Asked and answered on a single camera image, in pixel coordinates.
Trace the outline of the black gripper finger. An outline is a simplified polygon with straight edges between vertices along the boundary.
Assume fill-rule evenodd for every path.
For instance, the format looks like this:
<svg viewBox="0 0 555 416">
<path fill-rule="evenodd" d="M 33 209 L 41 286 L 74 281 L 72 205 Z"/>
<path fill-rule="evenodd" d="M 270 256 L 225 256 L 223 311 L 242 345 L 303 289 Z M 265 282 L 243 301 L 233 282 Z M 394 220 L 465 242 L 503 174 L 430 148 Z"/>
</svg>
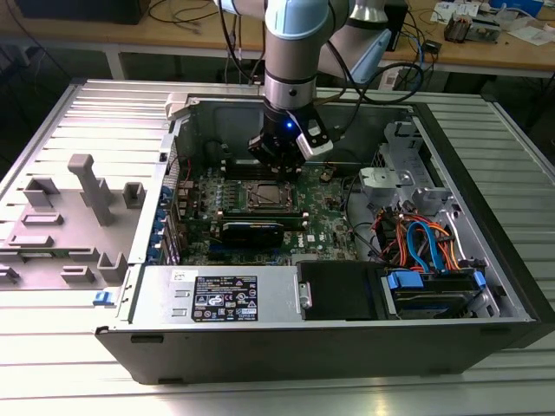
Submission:
<svg viewBox="0 0 555 416">
<path fill-rule="evenodd" d="M 286 173 L 285 152 L 271 144 L 267 146 L 262 136 L 248 141 L 247 150 L 261 165 L 274 173 Z"/>
<path fill-rule="evenodd" d="M 285 172 L 296 173 L 301 168 L 306 159 L 304 158 L 301 150 L 294 146 L 285 151 Z"/>
</svg>

